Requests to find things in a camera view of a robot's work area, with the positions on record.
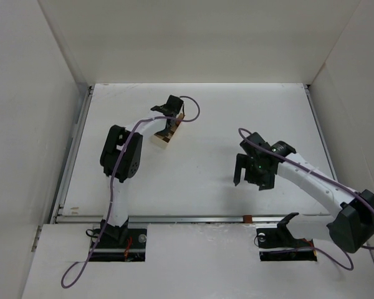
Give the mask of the light wooden box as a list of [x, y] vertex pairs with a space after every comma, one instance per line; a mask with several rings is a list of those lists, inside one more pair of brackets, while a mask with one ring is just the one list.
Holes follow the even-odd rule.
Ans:
[[185, 114], [183, 112], [181, 112], [178, 116], [177, 116], [177, 120], [176, 121], [171, 121], [171, 126], [169, 127], [168, 131], [166, 134], [154, 134], [151, 138], [150, 138], [150, 141], [158, 146], [159, 148], [161, 149], [166, 149], [172, 139], [172, 137], [175, 135], [178, 127], [180, 126], [181, 124], [181, 121], [185, 118]]

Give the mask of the reddish brown wood block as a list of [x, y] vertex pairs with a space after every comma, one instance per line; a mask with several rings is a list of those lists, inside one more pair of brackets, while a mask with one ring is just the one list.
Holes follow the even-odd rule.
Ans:
[[244, 224], [252, 224], [253, 223], [252, 216], [251, 215], [243, 215], [242, 222]]

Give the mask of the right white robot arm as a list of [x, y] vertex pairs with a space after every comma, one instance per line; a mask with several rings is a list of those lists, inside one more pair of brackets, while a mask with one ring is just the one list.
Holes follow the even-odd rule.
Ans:
[[274, 228], [258, 229], [264, 249], [299, 248], [305, 240], [333, 242], [346, 253], [366, 248], [374, 236], [374, 193], [358, 192], [318, 171], [283, 141], [270, 145], [260, 134], [239, 129], [243, 153], [236, 156], [233, 183], [242, 180], [259, 190], [273, 189], [276, 177], [284, 178], [323, 206], [326, 216], [291, 212]]

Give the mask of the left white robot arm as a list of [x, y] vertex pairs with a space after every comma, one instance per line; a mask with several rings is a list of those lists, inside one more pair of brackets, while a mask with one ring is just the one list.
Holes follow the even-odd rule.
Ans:
[[121, 187], [136, 175], [141, 161], [143, 140], [166, 137], [182, 119], [184, 101], [170, 95], [166, 103], [153, 106], [146, 117], [127, 126], [110, 127], [100, 156], [100, 165], [108, 178], [108, 211], [100, 223], [100, 243], [123, 245], [128, 235], [128, 203]]

